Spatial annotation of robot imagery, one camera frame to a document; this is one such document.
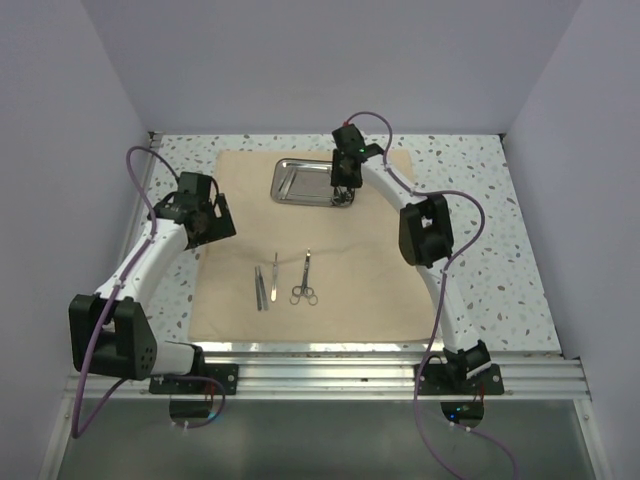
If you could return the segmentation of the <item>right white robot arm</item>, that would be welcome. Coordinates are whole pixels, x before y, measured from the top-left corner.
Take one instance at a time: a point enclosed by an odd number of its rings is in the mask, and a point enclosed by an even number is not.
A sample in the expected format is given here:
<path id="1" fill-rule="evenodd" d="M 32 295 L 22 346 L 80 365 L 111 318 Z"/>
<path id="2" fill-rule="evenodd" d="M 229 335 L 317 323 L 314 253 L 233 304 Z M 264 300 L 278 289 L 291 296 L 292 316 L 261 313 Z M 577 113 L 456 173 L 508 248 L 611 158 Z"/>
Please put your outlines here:
<path id="1" fill-rule="evenodd" d="M 482 235 L 486 213 L 481 203 L 459 190 L 419 191 L 391 166 L 390 147 L 368 144 L 353 123 L 346 121 L 332 132 L 331 185 L 356 190 L 373 187 L 398 212 L 398 245 L 404 261 L 422 277 L 436 307 L 432 336 L 416 369 L 418 390 L 429 382 L 442 393 L 467 393 L 493 366 L 489 350 L 473 320 L 462 307 L 459 289 L 449 279 L 452 264 Z M 469 201 L 479 214 L 479 226 L 463 246 L 455 246 L 447 198 Z M 444 361 L 429 361 L 436 334 L 442 335 Z"/>

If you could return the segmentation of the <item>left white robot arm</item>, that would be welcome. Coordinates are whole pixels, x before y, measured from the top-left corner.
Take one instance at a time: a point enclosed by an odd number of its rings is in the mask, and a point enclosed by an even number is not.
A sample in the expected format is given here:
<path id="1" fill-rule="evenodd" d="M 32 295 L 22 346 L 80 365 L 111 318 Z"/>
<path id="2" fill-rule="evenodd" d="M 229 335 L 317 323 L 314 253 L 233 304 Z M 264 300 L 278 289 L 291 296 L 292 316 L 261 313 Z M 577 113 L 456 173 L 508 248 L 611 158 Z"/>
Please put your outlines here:
<path id="1" fill-rule="evenodd" d="M 93 294 L 78 294 L 71 301 L 76 370 L 127 380 L 172 375 L 185 392 L 201 390 L 208 369 L 200 348 L 158 339 L 146 309 L 183 252 L 235 233 L 228 203 L 215 179 L 181 173 L 176 191 L 153 206 L 140 238 L 116 272 Z"/>

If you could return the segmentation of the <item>steel scalpel handle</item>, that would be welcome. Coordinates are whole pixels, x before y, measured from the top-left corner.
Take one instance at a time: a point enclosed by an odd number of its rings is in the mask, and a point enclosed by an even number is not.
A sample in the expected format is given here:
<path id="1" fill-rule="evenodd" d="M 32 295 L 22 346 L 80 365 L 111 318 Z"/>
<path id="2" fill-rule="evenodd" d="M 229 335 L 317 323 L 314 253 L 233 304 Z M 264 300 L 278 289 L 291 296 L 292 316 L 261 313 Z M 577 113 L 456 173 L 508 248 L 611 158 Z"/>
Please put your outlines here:
<path id="1" fill-rule="evenodd" d="M 272 263 L 272 279 L 271 279 L 271 292 L 270 292 L 270 301 L 275 303 L 277 301 L 278 294 L 278 273 L 279 273 L 279 265 L 278 265 L 278 253 L 274 253 L 274 260 Z"/>
<path id="2" fill-rule="evenodd" d="M 255 287 L 257 311 L 262 311 L 262 295 L 260 290 L 258 266 L 254 267 L 254 287 Z"/>
<path id="3" fill-rule="evenodd" d="M 266 294 L 266 287 L 264 283 L 264 277 L 262 275 L 261 267 L 256 267 L 257 284 L 258 284 L 258 296 L 260 301 L 259 309 L 261 311 L 267 311 L 269 309 L 269 300 Z"/>

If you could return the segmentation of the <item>beige surgical drape cloth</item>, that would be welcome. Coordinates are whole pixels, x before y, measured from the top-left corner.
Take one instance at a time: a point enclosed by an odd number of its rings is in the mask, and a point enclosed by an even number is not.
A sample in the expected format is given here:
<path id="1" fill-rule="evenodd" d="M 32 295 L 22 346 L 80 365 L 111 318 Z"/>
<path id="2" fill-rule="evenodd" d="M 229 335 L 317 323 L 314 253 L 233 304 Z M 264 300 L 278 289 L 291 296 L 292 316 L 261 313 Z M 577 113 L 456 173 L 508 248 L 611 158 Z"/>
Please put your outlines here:
<path id="1" fill-rule="evenodd" d="M 276 203 L 277 152 L 226 151 L 214 175 L 236 235 L 200 253 L 189 336 L 220 342 L 389 342 L 428 338 L 431 296 L 401 256 L 399 216 L 370 186 L 347 208 Z M 278 253 L 277 301 L 270 301 Z M 260 266 L 267 311 L 257 311 Z"/>

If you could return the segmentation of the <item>large steel scissors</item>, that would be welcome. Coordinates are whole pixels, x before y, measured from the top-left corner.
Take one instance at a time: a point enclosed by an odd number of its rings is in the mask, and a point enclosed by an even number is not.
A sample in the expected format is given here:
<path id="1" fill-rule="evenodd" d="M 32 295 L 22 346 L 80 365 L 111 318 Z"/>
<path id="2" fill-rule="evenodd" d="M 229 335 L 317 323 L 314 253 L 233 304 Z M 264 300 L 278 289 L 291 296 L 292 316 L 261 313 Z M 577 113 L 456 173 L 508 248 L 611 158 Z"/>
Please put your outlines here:
<path id="1" fill-rule="evenodd" d="M 338 208 L 346 208 L 353 203 L 354 190 L 347 187 L 334 187 L 331 197 L 331 206 Z"/>

